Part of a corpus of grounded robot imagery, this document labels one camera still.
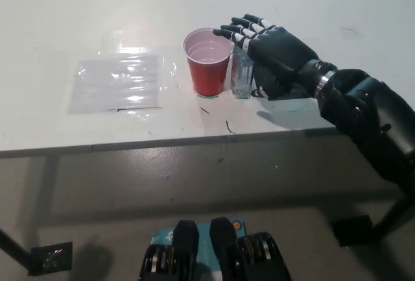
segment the gray floor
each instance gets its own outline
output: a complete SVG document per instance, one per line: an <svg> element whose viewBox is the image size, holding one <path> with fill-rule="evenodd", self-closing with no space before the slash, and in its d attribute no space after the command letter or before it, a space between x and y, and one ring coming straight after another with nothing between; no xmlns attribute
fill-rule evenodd
<svg viewBox="0 0 415 281"><path fill-rule="evenodd" d="M0 160L0 228L74 243L73 270L38 280L137 280L159 228L221 215L269 231L295 281L415 280L415 221L343 249L328 225L379 219L397 197L341 136ZM0 253L0 280L29 279Z"/></svg>

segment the prosthetic hand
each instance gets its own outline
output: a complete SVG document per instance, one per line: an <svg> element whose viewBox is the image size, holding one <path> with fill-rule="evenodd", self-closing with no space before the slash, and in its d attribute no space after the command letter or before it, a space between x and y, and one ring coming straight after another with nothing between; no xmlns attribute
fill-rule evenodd
<svg viewBox="0 0 415 281"><path fill-rule="evenodd" d="M362 70L338 70L284 28L253 15L232 18L214 33L282 83L300 83L317 99L320 115L352 139L382 178L415 193L415 112L384 82Z"/></svg>

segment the red plastic cup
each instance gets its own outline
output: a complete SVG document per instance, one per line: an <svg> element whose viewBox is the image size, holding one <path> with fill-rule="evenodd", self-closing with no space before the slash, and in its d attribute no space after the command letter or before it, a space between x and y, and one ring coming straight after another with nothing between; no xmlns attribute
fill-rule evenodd
<svg viewBox="0 0 415 281"><path fill-rule="evenodd" d="M190 33L183 47L197 94L206 97L220 94L233 44L222 36L215 36L213 29L202 28Z"/></svg>

